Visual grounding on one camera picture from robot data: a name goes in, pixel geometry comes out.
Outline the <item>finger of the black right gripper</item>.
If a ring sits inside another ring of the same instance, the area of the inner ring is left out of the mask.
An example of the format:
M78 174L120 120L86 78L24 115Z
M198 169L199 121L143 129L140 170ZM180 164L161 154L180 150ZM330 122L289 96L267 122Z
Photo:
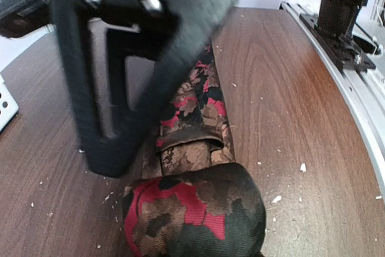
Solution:
M61 61L88 169L118 178L237 0L53 0ZM89 20L106 31L114 136L102 132Z

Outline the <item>dark red patterned tie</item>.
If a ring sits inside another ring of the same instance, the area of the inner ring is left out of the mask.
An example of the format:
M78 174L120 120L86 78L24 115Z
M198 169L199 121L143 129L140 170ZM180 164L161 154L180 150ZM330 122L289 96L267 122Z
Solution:
M152 136L153 159L122 200L131 254L260 256L265 206L253 178L235 161L211 44Z

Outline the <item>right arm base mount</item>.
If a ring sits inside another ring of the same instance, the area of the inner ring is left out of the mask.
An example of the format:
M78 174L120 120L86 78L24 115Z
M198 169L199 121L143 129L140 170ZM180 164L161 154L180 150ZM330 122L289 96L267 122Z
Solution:
M318 17L315 15L302 13L300 14L300 20L340 71L366 72L367 70L376 69L376 65L353 39L346 38L343 35L334 36L322 31L317 24Z

